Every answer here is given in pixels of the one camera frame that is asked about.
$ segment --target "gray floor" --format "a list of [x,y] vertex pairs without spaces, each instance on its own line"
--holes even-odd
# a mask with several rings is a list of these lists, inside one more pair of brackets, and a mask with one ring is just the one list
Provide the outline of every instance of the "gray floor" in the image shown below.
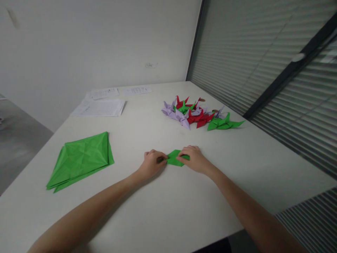
[[53,133],[6,99],[0,99],[0,117],[1,195]]

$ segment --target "large green folded paper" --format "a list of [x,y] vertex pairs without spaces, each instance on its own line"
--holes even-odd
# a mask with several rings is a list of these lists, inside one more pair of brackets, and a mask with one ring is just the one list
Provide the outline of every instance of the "large green folded paper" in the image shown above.
[[[184,164],[176,159],[176,157],[178,156],[179,153],[180,153],[180,150],[178,150],[178,149],[175,149],[171,153],[169,153],[167,155],[168,159],[166,159],[167,164],[171,164],[171,165],[182,167]],[[185,158],[185,159],[187,159],[187,160],[190,159],[190,157],[188,155],[184,155],[182,157]]]
[[114,163],[108,133],[104,132],[62,147],[47,190],[66,188]]

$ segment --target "origami pile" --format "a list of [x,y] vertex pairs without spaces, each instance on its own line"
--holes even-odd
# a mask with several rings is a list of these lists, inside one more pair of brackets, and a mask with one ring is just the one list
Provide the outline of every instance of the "origami pile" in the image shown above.
[[67,142],[61,148],[47,190],[55,192],[114,163],[108,133]]
[[177,120],[181,123],[183,127],[190,130],[190,124],[197,123],[197,128],[203,127],[209,122],[207,131],[213,129],[230,129],[240,126],[242,122],[229,121],[230,113],[227,114],[226,118],[221,114],[223,106],[217,113],[207,112],[207,108],[201,108],[199,106],[200,99],[197,103],[186,104],[189,97],[183,101],[179,100],[179,97],[176,96],[176,99],[171,105],[168,105],[164,101],[164,108],[161,110],[166,116],[169,116],[171,119]]

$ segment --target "white table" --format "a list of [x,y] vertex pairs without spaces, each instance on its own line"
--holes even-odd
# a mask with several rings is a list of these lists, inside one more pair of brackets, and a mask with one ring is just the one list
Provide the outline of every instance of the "white table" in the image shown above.
[[[199,97],[209,110],[222,104],[191,82],[150,85],[152,93],[124,98],[122,116],[68,118],[0,197],[1,252],[26,252],[71,209],[125,178],[143,153],[198,145],[204,155],[268,211],[275,214],[337,185],[336,181],[262,130],[191,130],[160,111],[175,95]],[[231,119],[243,118],[231,113]],[[53,194],[45,186],[65,142],[110,133],[115,164]],[[168,165],[154,181],[129,197],[90,242],[90,252],[192,252],[243,227],[207,177],[187,166]]]

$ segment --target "finger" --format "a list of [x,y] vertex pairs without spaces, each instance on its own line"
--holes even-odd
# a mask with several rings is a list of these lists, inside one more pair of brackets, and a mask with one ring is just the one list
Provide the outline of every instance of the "finger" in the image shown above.
[[164,154],[163,152],[159,152],[159,151],[157,151],[158,152],[158,157],[163,157],[163,158],[165,158],[165,159],[168,159],[169,157],[166,155],[166,154]]
[[184,148],[182,149],[182,151],[184,151],[184,152],[187,151],[187,152],[188,152],[188,151],[191,151],[191,150],[193,150],[193,149],[194,149],[194,148],[184,147]]
[[161,161],[161,163],[159,164],[159,167],[163,167],[165,164],[167,164],[166,160]]
[[180,162],[182,162],[183,164],[186,164],[187,166],[188,166],[189,163],[190,163],[189,160],[187,160],[187,159],[185,159],[185,158],[183,158],[183,157],[181,157],[181,156],[178,156],[178,157],[177,157],[177,160],[180,161]]
[[180,153],[178,154],[178,157],[183,156],[183,155],[190,155],[191,151],[189,149],[185,149],[180,151]]
[[157,164],[161,163],[162,161],[164,161],[164,158],[162,158],[161,156],[156,158]]

